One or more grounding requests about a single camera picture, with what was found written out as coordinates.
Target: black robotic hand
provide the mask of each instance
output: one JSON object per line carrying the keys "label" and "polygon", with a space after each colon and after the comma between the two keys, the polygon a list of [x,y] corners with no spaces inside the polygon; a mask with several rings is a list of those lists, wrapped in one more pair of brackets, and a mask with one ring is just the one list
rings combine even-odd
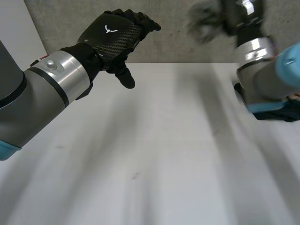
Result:
{"label": "black robotic hand", "polygon": [[147,34],[161,27],[143,13],[121,9],[105,11],[80,36],[77,43],[92,47],[101,59],[101,70],[120,80],[126,88],[134,88],[135,81],[125,65],[128,54]]}

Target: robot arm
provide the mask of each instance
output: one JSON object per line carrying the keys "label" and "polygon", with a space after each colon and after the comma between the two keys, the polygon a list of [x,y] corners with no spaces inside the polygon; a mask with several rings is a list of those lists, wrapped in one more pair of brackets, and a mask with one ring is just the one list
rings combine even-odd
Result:
{"label": "robot arm", "polygon": [[237,75],[246,107],[252,113],[281,109],[287,96],[300,91],[300,44],[277,57],[261,28],[264,0],[221,0],[221,5],[224,31],[237,36]]}
{"label": "robot arm", "polygon": [[160,26],[142,13],[105,11],[76,45],[24,72],[0,42],[0,160],[20,150],[74,100],[88,95],[99,71],[113,73],[125,87],[134,88],[125,60],[153,30]]}

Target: black band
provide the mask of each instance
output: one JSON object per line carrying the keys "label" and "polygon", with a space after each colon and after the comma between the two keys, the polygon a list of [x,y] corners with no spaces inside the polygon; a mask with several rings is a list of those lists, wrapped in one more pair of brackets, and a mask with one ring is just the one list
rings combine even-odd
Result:
{"label": "black band", "polygon": [[49,84],[51,84],[54,89],[57,91],[57,93],[60,95],[61,99],[63,100],[65,107],[69,105],[69,99],[65,93],[65,91],[62,89],[62,87],[46,72],[43,70],[37,68],[37,67],[30,67],[28,70],[40,75],[42,78],[44,78],[46,81],[48,81]]}
{"label": "black band", "polygon": [[23,73],[23,79],[22,79],[22,82],[20,83],[19,87],[17,87],[17,89],[14,90],[10,95],[8,95],[4,99],[0,100],[0,108],[15,101],[26,89],[26,86],[27,86],[27,79],[25,77],[25,74]]}
{"label": "black band", "polygon": [[272,61],[272,59],[261,59],[261,60],[252,61],[252,62],[246,63],[245,65],[238,68],[238,71],[240,72],[240,71],[242,71],[243,69],[245,69],[249,66],[252,66],[252,65],[255,65],[255,64],[258,64],[258,63],[261,63],[261,62],[269,62],[269,61]]}

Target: white table surface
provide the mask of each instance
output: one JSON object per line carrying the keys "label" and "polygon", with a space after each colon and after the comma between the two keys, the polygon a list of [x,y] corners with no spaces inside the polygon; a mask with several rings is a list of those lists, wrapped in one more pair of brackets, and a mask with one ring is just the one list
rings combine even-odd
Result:
{"label": "white table surface", "polygon": [[0,163],[0,225],[300,224],[300,123],[257,121],[236,64],[129,64]]}

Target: wrist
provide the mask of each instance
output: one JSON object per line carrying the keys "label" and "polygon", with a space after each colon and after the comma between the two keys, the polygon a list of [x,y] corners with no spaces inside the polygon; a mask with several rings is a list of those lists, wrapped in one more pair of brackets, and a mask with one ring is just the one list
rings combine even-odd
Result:
{"label": "wrist", "polygon": [[96,75],[102,69],[102,60],[89,45],[79,43],[71,47],[62,48],[61,51],[71,54],[80,62],[90,78],[90,83],[93,82]]}

